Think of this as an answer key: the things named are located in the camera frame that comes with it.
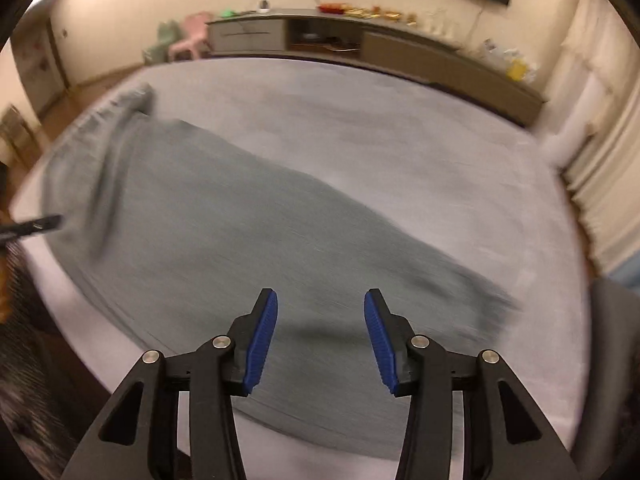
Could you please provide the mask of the white cream curtain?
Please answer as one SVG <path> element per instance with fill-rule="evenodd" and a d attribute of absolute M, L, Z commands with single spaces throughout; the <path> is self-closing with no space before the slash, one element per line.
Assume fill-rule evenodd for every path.
<path fill-rule="evenodd" d="M 536 133 L 611 273 L 639 249 L 639 46 L 610 0 L 578 0 Z"/>

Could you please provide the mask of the grey sweatpants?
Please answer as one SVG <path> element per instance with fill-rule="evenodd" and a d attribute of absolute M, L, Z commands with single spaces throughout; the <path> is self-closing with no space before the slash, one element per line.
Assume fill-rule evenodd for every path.
<path fill-rule="evenodd" d="M 41 209 L 68 277 L 131 339 L 195 349 L 265 287 L 280 312 L 257 390 L 236 404 L 324 448 L 394 458 L 407 409 L 376 369 L 370 288 L 443 347 L 498 339 L 513 304 L 491 281 L 301 172 L 154 114 L 149 86 L 122 92 L 56 141 Z"/>

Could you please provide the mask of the grey sofa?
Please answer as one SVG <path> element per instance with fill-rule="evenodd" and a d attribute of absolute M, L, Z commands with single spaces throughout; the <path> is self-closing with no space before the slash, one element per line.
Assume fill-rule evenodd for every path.
<path fill-rule="evenodd" d="M 639 296 L 592 282 L 590 367 L 570 455 L 584 479 L 639 477 Z"/>

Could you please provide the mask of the grey bed sheet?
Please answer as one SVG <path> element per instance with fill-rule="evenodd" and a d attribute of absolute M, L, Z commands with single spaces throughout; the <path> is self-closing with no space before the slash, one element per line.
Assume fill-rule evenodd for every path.
<path fill-rule="evenodd" d="M 359 68 L 277 60 L 157 65 L 158 112 L 218 133 L 359 200 L 503 287 L 518 303 L 499 342 L 572 444 L 584 405 L 587 278 L 562 184 L 535 140 L 494 114 Z"/>

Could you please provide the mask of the pink plastic chair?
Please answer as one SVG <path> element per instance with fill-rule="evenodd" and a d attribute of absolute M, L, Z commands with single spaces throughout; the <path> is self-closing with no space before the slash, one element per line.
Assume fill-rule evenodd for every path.
<path fill-rule="evenodd" d="M 190 54 L 191 60 L 200 60 L 204 52 L 210 51 L 208 23 L 213 19 L 209 12 L 198 12 L 184 18 L 180 25 L 182 38 L 168 49 L 168 62 L 175 62 L 179 55 Z"/>

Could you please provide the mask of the white wardrobe door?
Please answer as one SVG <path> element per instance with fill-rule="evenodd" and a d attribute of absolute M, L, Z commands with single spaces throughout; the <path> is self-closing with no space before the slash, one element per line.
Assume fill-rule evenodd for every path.
<path fill-rule="evenodd" d="M 11 47 L 26 96 L 41 118 L 67 90 L 50 20 L 20 27 L 11 37 Z"/>

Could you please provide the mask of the green plastic chair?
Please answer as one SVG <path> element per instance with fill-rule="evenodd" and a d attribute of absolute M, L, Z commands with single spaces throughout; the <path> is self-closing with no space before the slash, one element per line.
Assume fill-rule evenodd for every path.
<path fill-rule="evenodd" d="M 142 51 L 143 64 L 156 65 L 166 63 L 169 47 L 178 42 L 181 37 L 180 26 L 176 21 L 160 22 L 157 26 L 154 44 Z"/>

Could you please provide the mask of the long low TV cabinet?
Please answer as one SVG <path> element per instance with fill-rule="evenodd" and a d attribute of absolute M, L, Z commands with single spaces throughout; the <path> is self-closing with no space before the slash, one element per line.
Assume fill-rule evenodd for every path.
<path fill-rule="evenodd" d="M 207 23 L 216 56 L 290 58 L 373 70 L 425 84 L 527 128 L 546 100 L 451 42 L 380 18 L 273 10 Z"/>

